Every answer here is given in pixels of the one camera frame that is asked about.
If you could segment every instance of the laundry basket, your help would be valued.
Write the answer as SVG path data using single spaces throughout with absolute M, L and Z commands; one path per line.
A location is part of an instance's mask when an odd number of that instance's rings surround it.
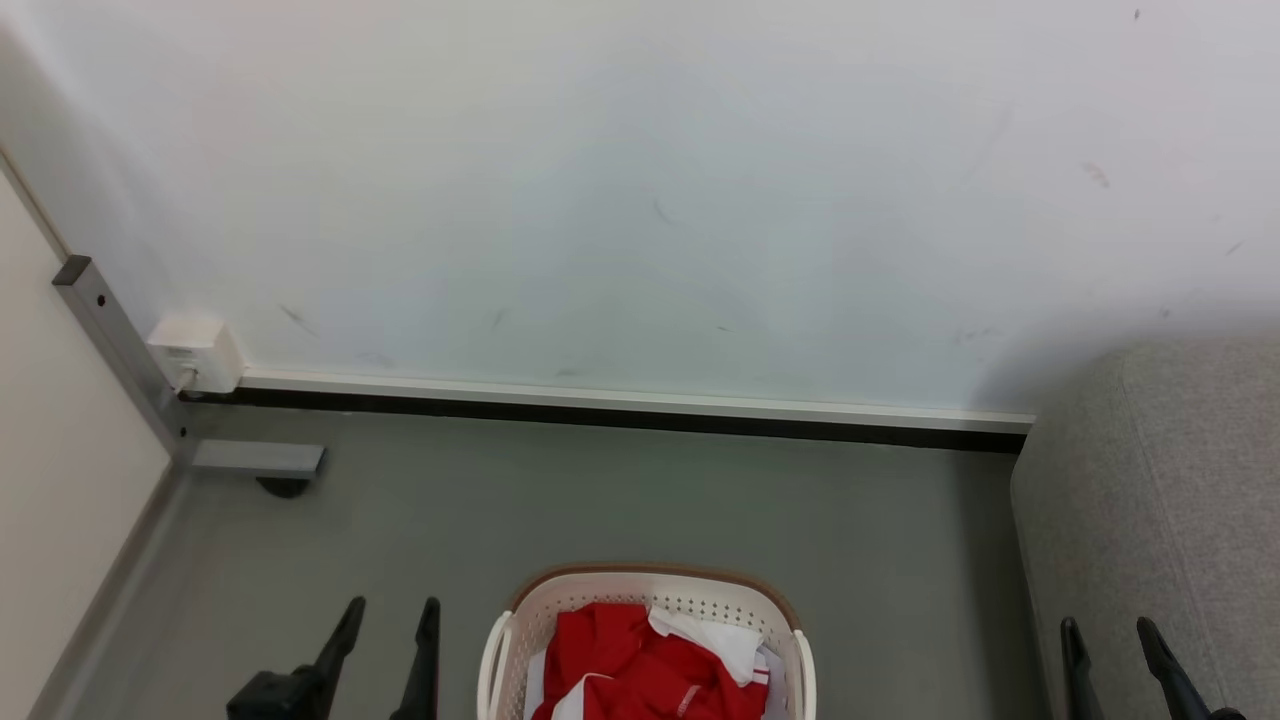
M 559 612 L 591 602 L 643 603 L 700 620 L 759 630 L 786 667 L 791 720 L 817 717 L 818 685 L 809 641 L 787 601 L 769 585 L 675 565 L 570 565 L 520 591 L 494 623 L 480 660 L 477 720 L 522 720 L 529 660 L 547 648 Z

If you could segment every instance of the gray floor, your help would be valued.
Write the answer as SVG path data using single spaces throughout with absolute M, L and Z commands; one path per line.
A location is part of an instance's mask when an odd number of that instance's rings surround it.
M 648 560 L 758 575 L 813 642 L 823 717 L 1047 717 L 1009 506 L 1014 459 L 774 438 L 197 409 L 219 437 L 324 442 L 282 501 L 205 478 L 125 619 L 97 717 L 223 717 L 369 598 L 335 720 L 385 717 L 422 601 L 443 602 L 440 717 L 475 716 L 493 620 L 540 569 Z

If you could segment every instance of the floor trim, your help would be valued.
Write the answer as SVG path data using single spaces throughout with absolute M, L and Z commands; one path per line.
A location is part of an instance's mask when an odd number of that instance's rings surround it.
M 246 372 L 241 387 L 233 393 L 187 400 L 1014 454 L 1021 450 L 1024 434 L 1033 420 L 1029 415 L 1000 413 L 422 382 L 257 369 Z
M 165 469 L 129 530 L 120 553 L 67 642 L 27 720 L 115 716 L 101 707 L 86 710 L 81 707 L 82 700 L 119 635 L 125 614 L 142 592 L 156 556 L 172 537 L 189 487 L 189 477 L 180 464 L 170 464 Z

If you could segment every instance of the gray sofa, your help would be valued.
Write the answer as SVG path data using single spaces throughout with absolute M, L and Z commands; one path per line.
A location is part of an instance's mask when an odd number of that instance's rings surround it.
M 1066 615 L 1107 717 L 1169 717 L 1139 615 L 1210 710 L 1280 717 L 1280 342 L 1101 360 L 1038 418 L 1012 500 L 1056 719 Z

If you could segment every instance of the beige wall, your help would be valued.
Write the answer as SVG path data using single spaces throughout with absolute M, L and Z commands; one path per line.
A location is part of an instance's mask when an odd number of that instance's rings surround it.
M 169 462 L 0 177 L 0 719 L 26 717 Z

